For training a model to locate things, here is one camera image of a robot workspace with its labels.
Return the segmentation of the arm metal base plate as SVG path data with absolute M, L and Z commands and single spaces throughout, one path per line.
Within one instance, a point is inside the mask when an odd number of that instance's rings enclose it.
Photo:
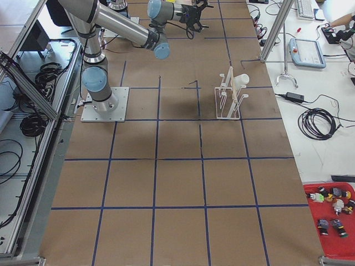
M 129 98 L 129 87 L 111 87 L 111 96 L 98 102 L 88 93 L 81 122 L 124 122 Z

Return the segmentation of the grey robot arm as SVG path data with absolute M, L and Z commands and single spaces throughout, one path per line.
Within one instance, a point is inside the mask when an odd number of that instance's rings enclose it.
M 105 6 L 99 1 L 59 1 L 85 50 L 85 69 L 81 83 L 86 87 L 93 109 L 98 113 L 115 110 L 119 99 L 109 85 L 107 59 L 100 47 L 96 26 L 153 51 L 158 59 L 166 59 L 170 55 L 170 46 L 165 34 L 167 22 L 177 21 L 185 24 L 188 32 L 200 32 L 204 28 L 200 22 L 202 11 L 209 7 L 207 1 L 196 1 L 193 5 L 149 1 L 148 17 L 151 22 L 149 27 L 145 28 L 113 10 L 115 3 L 111 1 Z
M 128 4 L 126 0 L 108 0 L 108 7 L 116 12 L 127 10 Z

